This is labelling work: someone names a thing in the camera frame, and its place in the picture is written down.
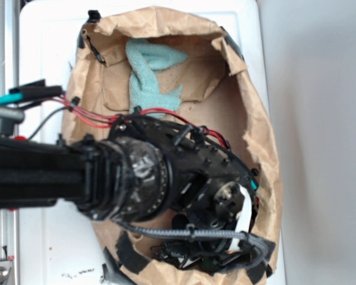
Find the teal towel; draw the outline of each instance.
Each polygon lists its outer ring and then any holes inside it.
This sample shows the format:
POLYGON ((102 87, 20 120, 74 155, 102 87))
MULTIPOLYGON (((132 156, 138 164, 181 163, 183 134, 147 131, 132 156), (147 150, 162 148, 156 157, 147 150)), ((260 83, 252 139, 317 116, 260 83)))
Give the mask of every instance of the teal towel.
MULTIPOLYGON (((149 43, 145 39, 129 39, 126 43, 126 55, 133 68, 129 79, 129 111, 132 113, 136 106, 142 109, 160 107, 177 110, 182 102, 179 97, 183 86, 161 94, 156 74, 182 63, 187 54, 166 45, 149 43)), ((158 119, 163 116, 164 114, 153 114, 158 119)))

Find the paper bag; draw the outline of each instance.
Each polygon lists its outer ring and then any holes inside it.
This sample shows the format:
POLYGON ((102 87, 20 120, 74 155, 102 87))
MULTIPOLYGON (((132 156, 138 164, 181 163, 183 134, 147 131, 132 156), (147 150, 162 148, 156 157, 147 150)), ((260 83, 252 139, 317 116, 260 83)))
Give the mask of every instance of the paper bag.
MULTIPOLYGON (((264 106, 248 75, 247 66, 231 47, 227 33, 217 24, 192 14, 161 7, 149 7, 106 18, 91 17, 81 30, 77 63, 72 71, 67 96, 81 98, 81 107, 102 115, 129 110, 129 77, 132 71, 126 57, 129 38, 145 38, 188 54, 184 63, 166 69, 157 78, 161 92, 183 85, 178 114, 195 125, 220 131, 233 151, 251 168, 257 179, 259 211, 252 233, 277 244, 267 273, 275 271, 282 212, 282 185, 274 133, 264 106)), ((79 121, 71 113, 63 119, 63 135, 70 143, 85 134, 96 139, 108 130, 79 121)), ((172 211, 144 227, 170 228, 172 211)), ((102 248, 121 260, 120 270, 136 284, 265 284, 266 273, 258 280, 246 270, 213 276, 199 270, 178 270, 151 259, 150 247, 160 240, 129 233, 131 252, 119 247, 122 229, 111 221, 94 223, 102 248)))

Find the cable tie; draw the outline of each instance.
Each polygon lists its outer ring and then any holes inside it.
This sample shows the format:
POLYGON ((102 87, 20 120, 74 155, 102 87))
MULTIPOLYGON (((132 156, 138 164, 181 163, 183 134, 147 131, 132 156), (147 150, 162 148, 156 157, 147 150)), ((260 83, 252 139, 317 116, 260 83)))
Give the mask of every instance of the cable tie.
POLYGON ((140 114, 141 111, 142 111, 142 109, 141 109, 140 106, 136 106, 136 107, 133 109, 133 113, 134 113, 134 114, 140 114))
POLYGON ((250 235, 245 233, 246 238, 244 240, 239 239, 237 246, 241 252, 249 252, 253 245, 250 243, 250 235))
POLYGON ((206 126, 200 126, 199 129, 203 130, 203 134, 205 134, 205 135, 209 134, 209 129, 206 126))
POLYGON ((71 102, 70 102, 70 106, 69 106, 69 111, 72 112, 72 110, 79 104, 79 102, 81 101, 81 99, 77 96, 75 96, 71 102))
POLYGON ((190 241, 194 241, 195 238, 196 238, 196 235, 195 235, 195 226, 194 224, 187 224, 186 225, 186 229, 190 231, 190 241))

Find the metal screw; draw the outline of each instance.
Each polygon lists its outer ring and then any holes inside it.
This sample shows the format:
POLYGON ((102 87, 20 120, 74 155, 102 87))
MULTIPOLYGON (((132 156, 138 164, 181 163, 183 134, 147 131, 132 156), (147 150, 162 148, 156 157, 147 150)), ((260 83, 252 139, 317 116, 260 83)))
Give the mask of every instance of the metal screw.
POLYGON ((0 267, 0 282, 8 278, 8 270, 5 267, 0 267))
POLYGON ((224 164, 224 165, 228 165, 229 162, 231 162, 231 160, 229 160, 229 159, 223 159, 223 164, 224 164))
POLYGON ((210 165, 212 163, 211 159, 209 159, 208 157, 205 159, 204 163, 206 165, 210 165))
POLYGON ((229 193, 229 192, 226 192, 226 193, 224 193, 224 196, 223 196, 223 197, 224 197, 225 199, 229 200, 229 199, 232 198, 232 194, 229 193))

